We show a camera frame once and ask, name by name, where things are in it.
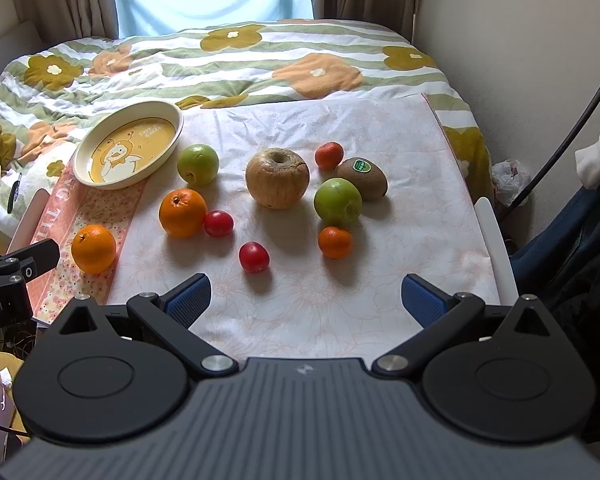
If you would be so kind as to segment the red cherry tomato front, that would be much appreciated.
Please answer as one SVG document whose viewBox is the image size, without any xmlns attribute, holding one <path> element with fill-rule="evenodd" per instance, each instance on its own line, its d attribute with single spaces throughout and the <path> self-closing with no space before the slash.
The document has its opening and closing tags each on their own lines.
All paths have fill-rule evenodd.
<svg viewBox="0 0 600 480">
<path fill-rule="evenodd" d="M 270 265 L 270 255 L 257 242 L 247 242 L 239 249 L 239 262 L 247 273 L 260 273 Z"/>
</svg>

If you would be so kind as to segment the red cherry tomato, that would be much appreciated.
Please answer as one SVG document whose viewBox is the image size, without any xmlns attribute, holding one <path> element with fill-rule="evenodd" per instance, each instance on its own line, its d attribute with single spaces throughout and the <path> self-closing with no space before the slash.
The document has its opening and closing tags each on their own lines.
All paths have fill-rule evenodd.
<svg viewBox="0 0 600 480">
<path fill-rule="evenodd" d="M 247 242 L 239 249 L 239 262 L 247 273 L 260 273 L 270 265 L 270 255 L 257 242 Z"/>
<path fill-rule="evenodd" d="M 221 238 L 230 236 L 234 230 L 234 219 L 226 211 L 212 210 L 204 218 L 204 232 L 209 236 Z"/>
</svg>

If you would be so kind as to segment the large orange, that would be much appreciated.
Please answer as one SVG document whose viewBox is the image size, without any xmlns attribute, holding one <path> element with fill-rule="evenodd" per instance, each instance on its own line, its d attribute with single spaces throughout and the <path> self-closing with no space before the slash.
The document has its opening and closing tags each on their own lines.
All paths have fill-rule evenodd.
<svg viewBox="0 0 600 480">
<path fill-rule="evenodd" d="M 198 192 L 179 188 L 162 200 L 159 221 L 166 234 L 175 238 L 189 238 L 202 230 L 207 214 L 207 203 Z"/>
</svg>

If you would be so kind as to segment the small mandarin front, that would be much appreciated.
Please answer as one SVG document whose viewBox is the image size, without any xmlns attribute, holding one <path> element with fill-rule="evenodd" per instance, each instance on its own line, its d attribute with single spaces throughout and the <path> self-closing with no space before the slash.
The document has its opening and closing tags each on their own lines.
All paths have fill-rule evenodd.
<svg viewBox="0 0 600 480">
<path fill-rule="evenodd" d="M 353 238 L 349 231 L 338 226 L 326 226 L 317 237 L 318 247 L 324 257 L 342 259 L 350 255 Z"/>
</svg>

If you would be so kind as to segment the small mandarin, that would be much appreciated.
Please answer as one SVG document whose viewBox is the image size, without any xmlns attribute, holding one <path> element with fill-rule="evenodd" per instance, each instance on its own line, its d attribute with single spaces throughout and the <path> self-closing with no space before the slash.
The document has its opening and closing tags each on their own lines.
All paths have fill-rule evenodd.
<svg viewBox="0 0 600 480">
<path fill-rule="evenodd" d="M 337 142 L 327 142 L 314 153 L 314 160 L 321 171 L 332 171 L 343 160 L 343 147 Z"/>
<path fill-rule="evenodd" d="M 317 237 L 318 247 L 324 257 L 342 259 L 350 255 L 353 238 L 349 231 L 338 226 L 326 226 Z"/>
</svg>

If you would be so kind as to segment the brown kiwi with sticker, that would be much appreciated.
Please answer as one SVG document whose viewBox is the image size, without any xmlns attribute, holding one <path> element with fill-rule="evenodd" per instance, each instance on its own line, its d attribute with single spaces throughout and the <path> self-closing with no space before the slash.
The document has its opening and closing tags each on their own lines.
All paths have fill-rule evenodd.
<svg viewBox="0 0 600 480">
<path fill-rule="evenodd" d="M 388 180 L 382 170 L 363 157 L 351 157 L 336 168 L 336 176 L 351 182 L 362 200 L 380 200 L 388 192 Z"/>
</svg>

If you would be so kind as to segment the green apple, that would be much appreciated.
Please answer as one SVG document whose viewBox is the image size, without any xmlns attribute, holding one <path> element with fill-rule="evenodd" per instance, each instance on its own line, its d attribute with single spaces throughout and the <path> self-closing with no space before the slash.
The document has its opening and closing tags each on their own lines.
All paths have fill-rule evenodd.
<svg viewBox="0 0 600 480">
<path fill-rule="evenodd" d="M 362 210 L 362 196 L 348 180 L 331 178 L 314 195 L 314 209 L 325 226 L 348 226 Z"/>
<path fill-rule="evenodd" d="M 213 182 L 219 166 L 218 154 L 207 144 L 189 145 L 178 155 L 178 174 L 193 188 Z"/>
</svg>

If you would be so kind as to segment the large brownish apple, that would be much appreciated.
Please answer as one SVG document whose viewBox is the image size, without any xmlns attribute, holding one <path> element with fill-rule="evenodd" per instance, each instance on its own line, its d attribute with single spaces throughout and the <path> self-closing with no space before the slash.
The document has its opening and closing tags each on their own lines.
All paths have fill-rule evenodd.
<svg viewBox="0 0 600 480">
<path fill-rule="evenodd" d="M 259 205 L 282 210 L 302 199 L 310 173 L 297 153 L 286 148 L 268 148 L 251 157 L 245 179 L 251 197 Z"/>
</svg>

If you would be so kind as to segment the black pen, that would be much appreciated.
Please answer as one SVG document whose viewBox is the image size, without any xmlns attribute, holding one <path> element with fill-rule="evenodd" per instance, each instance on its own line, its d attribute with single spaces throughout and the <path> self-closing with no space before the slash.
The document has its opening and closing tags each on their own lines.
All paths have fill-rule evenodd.
<svg viewBox="0 0 600 480">
<path fill-rule="evenodd" d="M 12 211 L 14 210 L 14 205 L 15 205 L 16 201 L 18 200 L 21 178 L 22 178 L 22 174 L 18 174 L 18 177 L 16 177 L 16 180 L 12 184 L 12 187 L 10 188 L 10 191 L 9 191 L 7 208 L 6 208 L 6 210 L 9 214 L 11 214 Z"/>
</svg>

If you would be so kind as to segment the floral striped duvet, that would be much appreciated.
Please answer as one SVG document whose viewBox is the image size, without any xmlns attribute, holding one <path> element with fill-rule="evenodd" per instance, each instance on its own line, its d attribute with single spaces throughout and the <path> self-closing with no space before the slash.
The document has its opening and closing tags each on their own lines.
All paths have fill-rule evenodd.
<svg viewBox="0 0 600 480">
<path fill-rule="evenodd" d="M 188 110 L 419 93 L 441 122 L 470 195 L 491 196 L 491 157 L 469 105 L 431 56 L 384 26 L 281 20 L 73 39 L 20 56 L 0 75 L 0 245 L 14 236 L 34 193 L 54 187 L 96 122 L 121 107 L 154 99 Z"/>
</svg>

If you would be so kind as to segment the cream oval duck bowl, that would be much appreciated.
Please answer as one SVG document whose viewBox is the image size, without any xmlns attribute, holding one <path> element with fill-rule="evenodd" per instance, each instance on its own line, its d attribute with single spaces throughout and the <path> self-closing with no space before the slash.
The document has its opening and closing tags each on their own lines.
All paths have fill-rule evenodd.
<svg viewBox="0 0 600 480">
<path fill-rule="evenodd" d="M 87 133 L 73 156 L 73 175 L 91 188 L 127 188 L 166 162 L 183 125 L 182 112 L 168 102 L 150 100 L 122 107 Z"/>
</svg>

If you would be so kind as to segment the white plastic bag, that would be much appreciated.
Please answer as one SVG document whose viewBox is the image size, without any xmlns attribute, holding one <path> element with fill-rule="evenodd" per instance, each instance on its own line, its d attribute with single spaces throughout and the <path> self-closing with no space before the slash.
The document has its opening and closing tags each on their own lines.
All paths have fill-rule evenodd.
<svg viewBox="0 0 600 480">
<path fill-rule="evenodd" d="M 504 207 L 510 206 L 531 182 L 531 174 L 517 159 L 497 162 L 491 172 L 495 199 Z"/>
</svg>

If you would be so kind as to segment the white floral towel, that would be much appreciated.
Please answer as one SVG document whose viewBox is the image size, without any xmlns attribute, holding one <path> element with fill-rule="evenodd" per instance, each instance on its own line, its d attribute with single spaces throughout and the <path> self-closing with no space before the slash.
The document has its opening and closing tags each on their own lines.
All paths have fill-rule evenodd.
<svg viewBox="0 0 600 480">
<path fill-rule="evenodd" d="M 335 141 L 349 157 L 374 162 L 388 192 L 366 203 L 351 226 L 350 255 L 325 258 L 313 170 L 302 200 L 285 210 L 257 204 L 246 187 L 251 157 L 288 148 L 306 162 Z M 193 330 L 235 359 L 334 358 L 365 361 L 415 335 L 419 326 L 401 302 L 401 283 L 415 273 L 445 292 L 498 301 L 491 258 L 474 204 L 450 144 L 423 96 L 381 100 L 298 101 L 184 113 L 181 146 L 203 143 L 219 155 L 220 172 L 202 190 L 208 206 L 234 219 L 230 236 L 166 235 L 158 218 L 166 194 L 179 188 L 175 162 L 147 181 L 118 259 L 108 299 L 162 294 L 191 275 L 210 278 L 210 307 Z M 270 265 L 247 273 L 239 249 L 261 244 Z"/>
</svg>

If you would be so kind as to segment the grey headboard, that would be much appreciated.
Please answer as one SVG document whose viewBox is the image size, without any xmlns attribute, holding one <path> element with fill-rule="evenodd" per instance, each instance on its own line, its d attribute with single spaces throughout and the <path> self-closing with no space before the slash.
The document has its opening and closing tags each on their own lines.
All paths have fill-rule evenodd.
<svg viewBox="0 0 600 480">
<path fill-rule="evenodd" d="M 46 44 L 32 22 L 25 21 L 19 24 L 0 39 L 0 75 L 16 58 L 45 49 Z"/>
</svg>

